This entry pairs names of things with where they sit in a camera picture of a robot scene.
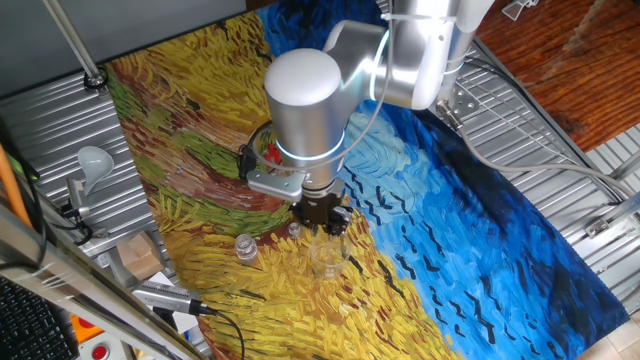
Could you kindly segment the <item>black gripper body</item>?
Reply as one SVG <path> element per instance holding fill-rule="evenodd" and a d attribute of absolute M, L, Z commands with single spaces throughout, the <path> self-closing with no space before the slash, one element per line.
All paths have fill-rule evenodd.
<path fill-rule="evenodd" d="M 342 197 L 335 194 L 323 197 L 303 195 L 290 206 L 290 210 L 294 217 L 305 225 L 348 224 L 354 212 L 351 207 L 343 206 Z"/>

